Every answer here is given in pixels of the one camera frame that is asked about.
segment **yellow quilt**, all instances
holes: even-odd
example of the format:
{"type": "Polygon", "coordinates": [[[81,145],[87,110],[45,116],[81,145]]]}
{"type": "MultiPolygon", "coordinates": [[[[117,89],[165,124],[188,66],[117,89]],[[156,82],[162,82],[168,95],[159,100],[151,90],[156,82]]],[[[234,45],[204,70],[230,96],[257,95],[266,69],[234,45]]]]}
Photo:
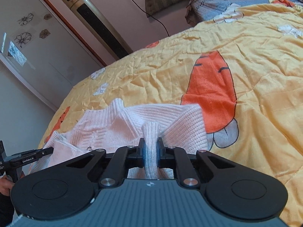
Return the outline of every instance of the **yellow quilt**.
{"type": "Polygon", "coordinates": [[[303,7],[260,4],[155,42],[78,83],[39,147],[54,128],[66,132],[86,109],[104,109],[115,98],[126,107],[199,103],[211,152],[280,180],[288,190],[281,218],[299,227],[302,33],[303,7]]]}

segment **pink wall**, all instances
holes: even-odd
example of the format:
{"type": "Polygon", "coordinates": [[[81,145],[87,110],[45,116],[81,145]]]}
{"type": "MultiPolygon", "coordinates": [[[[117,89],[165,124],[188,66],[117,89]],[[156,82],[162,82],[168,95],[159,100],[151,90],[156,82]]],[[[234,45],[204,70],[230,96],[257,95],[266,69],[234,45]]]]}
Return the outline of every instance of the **pink wall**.
{"type": "MultiPolygon", "coordinates": [[[[108,65],[114,62],[113,57],[76,18],[61,0],[49,0],[67,21],[78,31],[84,40],[108,65]]],[[[163,26],[146,15],[131,0],[91,0],[110,21],[124,40],[135,51],[167,36],[163,26]]],[[[135,0],[145,10],[145,0],[135,0]]],[[[190,26],[184,18],[186,5],[182,2],[160,12],[156,16],[167,28],[170,35],[183,31],[190,26]]]]}

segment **black cable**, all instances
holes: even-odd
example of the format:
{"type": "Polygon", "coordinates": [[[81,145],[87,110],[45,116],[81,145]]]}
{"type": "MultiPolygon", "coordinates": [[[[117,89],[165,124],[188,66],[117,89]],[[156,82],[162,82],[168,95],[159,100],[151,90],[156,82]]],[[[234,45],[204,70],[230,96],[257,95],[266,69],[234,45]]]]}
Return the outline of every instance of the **black cable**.
{"type": "MultiPolygon", "coordinates": [[[[143,11],[144,13],[146,13],[142,8],[139,7],[139,5],[138,5],[134,0],[132,0],[132,1],[133,1],[134,4],[136,4],[136,6],[137,6],[141,11],[143,11]]],[[[150,17],[152,17],[154,20],[158,21],[161,25],[163,25],[163,23],[162,23],[161,21],[159,21],[159,20],[156,19],[155,17],[151,16],[149,13],[146,13],[146,14],[149,15],[150,17]]],[[[164,27],[164,29],[165,29],[167,35],[169,36],[169,32],[167,31],[165,25],[163,25],[163,27],[164,27]]]]}

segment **gray gripper base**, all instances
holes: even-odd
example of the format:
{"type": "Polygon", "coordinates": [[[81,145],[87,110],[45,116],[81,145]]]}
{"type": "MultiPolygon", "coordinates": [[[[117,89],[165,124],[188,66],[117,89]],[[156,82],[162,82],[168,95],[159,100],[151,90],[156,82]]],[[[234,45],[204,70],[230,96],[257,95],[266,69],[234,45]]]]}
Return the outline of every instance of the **gray gripper base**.
{"type": "Polygon", "coordinates": [[[118,188],[101,190],[95,201],[75,216],[50,222],[19,216],[11,226],[286,227],[286,224],[279,218],[248,223],[229,219],[213,210],[197,190],[184,189],[175,180],[125,179],[118,188]]]}

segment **knit sweater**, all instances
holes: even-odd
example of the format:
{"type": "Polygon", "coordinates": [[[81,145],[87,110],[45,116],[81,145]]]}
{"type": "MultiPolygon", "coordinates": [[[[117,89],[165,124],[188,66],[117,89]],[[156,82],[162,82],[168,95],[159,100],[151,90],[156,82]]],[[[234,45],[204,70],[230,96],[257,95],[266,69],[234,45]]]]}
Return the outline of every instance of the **knit sweater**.
{"type": "Polygon", "coordinates": [[[103,148],[113,153],[127,145],[146,143],[145,168],[129,170],[128,178],[173,178],[171,169],[157,168],[156,142],[162,137],[165,146],[184,148],[195,154],[207,149],[206,131],[199,105],[146,104],[124,107],[114,99],[103,110],[87,110],[75,127],[66,133],[54,132],[44,148],[54,147],[51,156],[33,164],[31,173],[103,148]]]}

